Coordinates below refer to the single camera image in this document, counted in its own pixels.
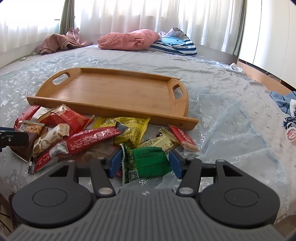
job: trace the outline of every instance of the pink cloth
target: pink cloth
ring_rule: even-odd
[[[148,48],[158,39],[158,34],[149,29],[136,30],[131,33],[109,33],[98,39],[101,49],[142,50]]]
[[[34,52],[49,54],[93,44],[91,41],[82,39],[78,32],[79,28],[71,28],[66,35],[52,34],[51,36],[48,36],[41,45],[37,46]]]

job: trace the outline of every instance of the white cabinet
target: white cabinet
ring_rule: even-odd
[[[291,0],[247,1],[239,58],[296,88],[296,6]]]
[[[290,28],[287,52],[284,61],[281,79],[296,88],[296,5],[289,2]]]

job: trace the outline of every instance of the curtain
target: curtain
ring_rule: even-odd
[[[242,44],[242,37],[244,34],[244,23],[246,20],[246,13],[247,13],[247,0],[243,0],[242,13],[241,13],[241,19],[239,24],[239,32],[237,35],[237,42],[235,44],[234,51],[233,51],[233,54],[235,56],[239,56],[239,51]]]
[[[3,0],[0,3],[0,54],[59,32],[62,0]]]
[[[66,35],[69,28],[74,28],[74,0],[65,0],[59,33]]]
[[[75,0],[75,27],[96,41],[110,32],[180,28],[196,44],[233,54],[243,0]]]

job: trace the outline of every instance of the wooden bed frame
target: wooden bed frame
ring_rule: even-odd
[[[244,70],[247,76],[249,76],[251,79],[254,79],[261,84],[264,84],[266,88],[269,89],[270,91],[276,91],[281,95],[286,95],[291,93],[291,90],[289,90],[287,87],[283,86],[281,83],[277,82],[273,78],[270,78],[269,76],[260,72],[259,70],[256,70],[251,66],[248,66],[240,61],[237,62],[237,65]]]

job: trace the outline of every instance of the wall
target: wall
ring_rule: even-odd
[[[291,0],[248,0],[239,58],[296,87],[296,6]]]
[[[42,42],[43,41],[25,45],[25,46],[0,54],[0,68],[23,56],[31,54],[33,50],[36,48],[36,46],[38,46],[39,44],[42,44]]]

